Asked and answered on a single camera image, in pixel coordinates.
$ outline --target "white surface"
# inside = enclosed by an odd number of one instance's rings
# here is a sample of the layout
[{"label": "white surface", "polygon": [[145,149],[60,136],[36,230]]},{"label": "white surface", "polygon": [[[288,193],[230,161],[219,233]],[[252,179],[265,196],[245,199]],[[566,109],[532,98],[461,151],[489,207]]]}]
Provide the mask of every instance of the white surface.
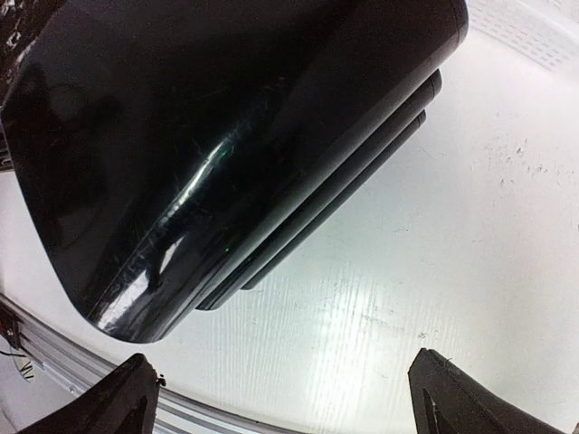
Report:
[{"label": "white surface", "polygon": [[81,319],[13,175],[0,175],[0,283],[110,360],[142,351],[172,389],[289,428],[415,432],[406,372],[427,346],[570,432],[579,84],[476,32],[442,76],[426,125],[262,285],[160,343]]},{"label": "white surface", "polygon": [[[10,351],[0,338],[0,349]],[[26,382],[18,372],[12,357],[0,356],[0,434],[14,432],[68,404],[72,396],[42,370],[34,367],[34,382]]]}]

